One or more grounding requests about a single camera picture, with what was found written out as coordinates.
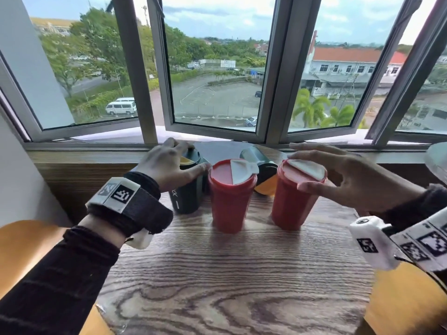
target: white lid flap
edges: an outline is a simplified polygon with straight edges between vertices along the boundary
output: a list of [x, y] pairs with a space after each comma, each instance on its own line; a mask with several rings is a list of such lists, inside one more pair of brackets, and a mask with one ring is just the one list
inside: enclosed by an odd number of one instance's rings
[[247, 181], [251, 175], [259, 174], [259, 167], [256, 163], [250, 163], [246, 160], [230, 160], [231, 177], [233, 184], [240, 184]]
[[304, 174], [313, 177], [317, 181], [322, 181], [325, 178], [326, 168], [324, 168], [321, 164], [308, 160], [292, 159], [288, 159], [287, 163], [290, 164], [293, 168], [302, 171]]

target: sky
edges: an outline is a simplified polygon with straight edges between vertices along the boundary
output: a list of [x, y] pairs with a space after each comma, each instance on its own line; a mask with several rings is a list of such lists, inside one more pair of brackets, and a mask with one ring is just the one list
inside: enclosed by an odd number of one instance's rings
[[[110, 0], [23, 0], [30, 16], [77, 20]], [[315, 29], [321, 42], [384, 44], [404, 0], [322, 0]], [[436, 0], [423, 0], [400, 40], [413, 44]], [[146, 23], [146, 0], [134, 0]], [[275, 0], [163, 0], [165, 22], [192, 37], [270, 38]]]

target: orange chair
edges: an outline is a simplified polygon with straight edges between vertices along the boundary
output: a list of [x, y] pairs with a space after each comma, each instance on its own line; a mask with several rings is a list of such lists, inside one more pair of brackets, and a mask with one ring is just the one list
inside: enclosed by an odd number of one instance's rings
[[[24, 220], [0, 228], [0, 298], [34, 267], [61, 239], [66, 228]], [[80, 335], [113, 335], [93, 306]]]

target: red roof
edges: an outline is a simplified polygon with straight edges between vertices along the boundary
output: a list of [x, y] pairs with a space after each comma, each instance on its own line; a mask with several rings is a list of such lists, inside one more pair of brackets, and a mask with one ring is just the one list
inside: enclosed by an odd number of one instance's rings
[[[377, 62], [381, 50], [373, 48], [343, 48], [343, 47], [315, 47], [313, 60], [316, 61], [345, 61], [345, 62]], [[406, 55], [394, 52], [390, 63], [403, 64]]]

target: hand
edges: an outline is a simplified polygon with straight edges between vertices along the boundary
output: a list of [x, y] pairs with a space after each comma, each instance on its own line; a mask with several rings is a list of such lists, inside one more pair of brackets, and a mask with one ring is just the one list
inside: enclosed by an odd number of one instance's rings
[[184, 186], [210, 168], [209, 163], [201, 163], [186, 170], [180, 170], [180, 157], [187, 149], [194, 148], [186, 141], [168, 138], [162, 146], [153, 148], [142, 158], [136, 171], [152, 177], [160, 191], [171, 191]]
[[297, 152], [289, 158], [310, 160], [343, 176], [339, 187], [305, 182], [299, 190], [326, 197], [347, 207], [383, 213], [416, 199], [425, 191], [354, 153], [319, 143], [291, 143], [290, 147]]

